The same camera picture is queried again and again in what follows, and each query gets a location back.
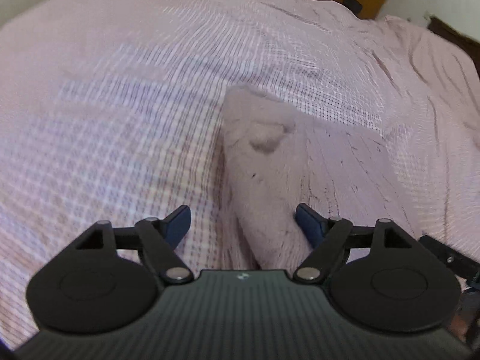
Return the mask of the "dark wooden headboard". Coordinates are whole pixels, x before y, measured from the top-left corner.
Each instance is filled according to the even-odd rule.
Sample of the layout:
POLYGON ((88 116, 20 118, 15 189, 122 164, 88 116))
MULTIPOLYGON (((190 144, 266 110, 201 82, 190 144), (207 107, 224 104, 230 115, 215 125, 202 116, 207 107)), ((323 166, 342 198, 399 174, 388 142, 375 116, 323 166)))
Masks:
POLYGON ((436 16, 430 17, 427 29, 441 38, 461 48, 473 61, 477 73, 480 73, 480 43, 471 37, 456 31, 436 16))

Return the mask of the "small black object by wardrobe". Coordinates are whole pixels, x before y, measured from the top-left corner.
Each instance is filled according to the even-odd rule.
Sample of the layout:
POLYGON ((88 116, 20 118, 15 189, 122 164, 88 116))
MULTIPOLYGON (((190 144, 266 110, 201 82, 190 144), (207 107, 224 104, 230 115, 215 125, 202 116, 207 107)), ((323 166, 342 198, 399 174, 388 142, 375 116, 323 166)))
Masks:
POLYGON ((349 9, 355 16, 358 16, 363 9, 363 5, 358 0, 343 0, 342 4, 345 8, 349 9))

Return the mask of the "lilac knitted sweater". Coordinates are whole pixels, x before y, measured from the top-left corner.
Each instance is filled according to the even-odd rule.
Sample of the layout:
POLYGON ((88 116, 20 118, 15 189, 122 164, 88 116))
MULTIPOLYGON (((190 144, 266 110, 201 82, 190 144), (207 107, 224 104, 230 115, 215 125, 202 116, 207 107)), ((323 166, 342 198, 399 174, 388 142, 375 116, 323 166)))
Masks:
POLYGON ((245 86, 226 92, 222 117, 224 268, 298 267, 311 250, 295 222, 301 203, 357 226, 389 218, 411 236, 422 234, 374 131, 307 115, 245 86))

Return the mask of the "pink checked bed sheet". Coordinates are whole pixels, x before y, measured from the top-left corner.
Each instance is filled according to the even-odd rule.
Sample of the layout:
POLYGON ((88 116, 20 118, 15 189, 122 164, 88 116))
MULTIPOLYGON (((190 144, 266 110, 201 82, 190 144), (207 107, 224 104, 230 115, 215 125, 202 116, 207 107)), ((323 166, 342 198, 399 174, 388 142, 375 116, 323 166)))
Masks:
POLYGON ((383 139, 418 231, 479 257, 479 75, 408 21, 312 0, 49 0, 1 29, 1 339, 89 225, 186 204, 181 257, 225 261, 224 95, 247 85, 383 139))

